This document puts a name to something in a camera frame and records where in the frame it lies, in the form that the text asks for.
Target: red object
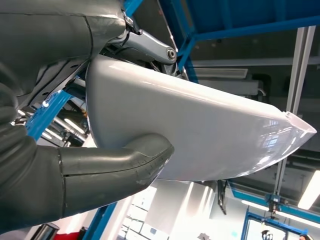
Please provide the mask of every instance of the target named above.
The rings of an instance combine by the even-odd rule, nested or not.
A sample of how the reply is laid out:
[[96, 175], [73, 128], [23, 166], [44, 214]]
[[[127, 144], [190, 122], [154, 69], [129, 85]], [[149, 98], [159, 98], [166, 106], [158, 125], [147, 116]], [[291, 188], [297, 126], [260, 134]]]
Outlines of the red object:
[[57, 234], [54, 240], [77, 240], [79, 236], [79, 232], [72, 232], [69, 234]]

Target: white car part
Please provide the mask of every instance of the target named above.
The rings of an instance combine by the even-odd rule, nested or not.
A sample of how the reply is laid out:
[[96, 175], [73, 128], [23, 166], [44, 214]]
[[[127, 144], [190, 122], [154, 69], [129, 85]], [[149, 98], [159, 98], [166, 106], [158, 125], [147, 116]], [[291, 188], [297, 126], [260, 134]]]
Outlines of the white car part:
[[158, 133], [175, 152], [160, 179], [208, 181], [251, 174], [316, 133], [290, 112], [99, 55], [87, 72], [88, 120], [101, 148]]

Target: white plastic panel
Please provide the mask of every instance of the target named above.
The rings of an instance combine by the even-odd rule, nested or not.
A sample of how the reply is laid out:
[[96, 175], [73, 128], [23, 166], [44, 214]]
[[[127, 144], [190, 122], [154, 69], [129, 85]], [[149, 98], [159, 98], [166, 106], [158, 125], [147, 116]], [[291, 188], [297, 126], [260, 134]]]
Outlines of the white plastic panel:
[[289, 112], [100, 55], [87, 73], [94, 141], [118, 148], [158, 133], [175, 148], [159, 178], [248, 175], [296, 151], [316, 131]]

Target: gray rubber covering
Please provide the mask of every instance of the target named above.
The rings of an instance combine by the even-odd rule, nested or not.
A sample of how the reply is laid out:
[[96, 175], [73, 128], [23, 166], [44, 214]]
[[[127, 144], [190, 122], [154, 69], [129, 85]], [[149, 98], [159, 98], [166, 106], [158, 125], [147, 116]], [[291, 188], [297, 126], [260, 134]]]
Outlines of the gray rubber covering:
[[1, 0], [0, 83], [42, 102], [123, 33], [118, 0]]
[[0, 234], [99, 208], [149, 186], [174, 153], [158, 134], [122, 149], [37, 146], [12, 126], [17, 100], [0, 83]]

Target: robotic arm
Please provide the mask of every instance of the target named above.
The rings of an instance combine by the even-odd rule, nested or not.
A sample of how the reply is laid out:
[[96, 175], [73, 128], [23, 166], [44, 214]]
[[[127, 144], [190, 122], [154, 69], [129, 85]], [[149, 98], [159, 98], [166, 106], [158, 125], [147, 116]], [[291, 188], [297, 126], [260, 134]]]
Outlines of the robotic arm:
[[99, 53], [180, 72], [174, 49], [137, 29], [118, 0], [4, 0], [0, 9], [0, 234], [142, 191], [174, 153], [158, 134], [112, 150], [37, 146], [24, 126], [11, 125], [17, 109], [43, 101]]
[[0, 84], [0, 234], [55, 221], [146, 189], [174, 153], [158, 134], [122, 149], [37, 146], [12, 126], [17, 101]]

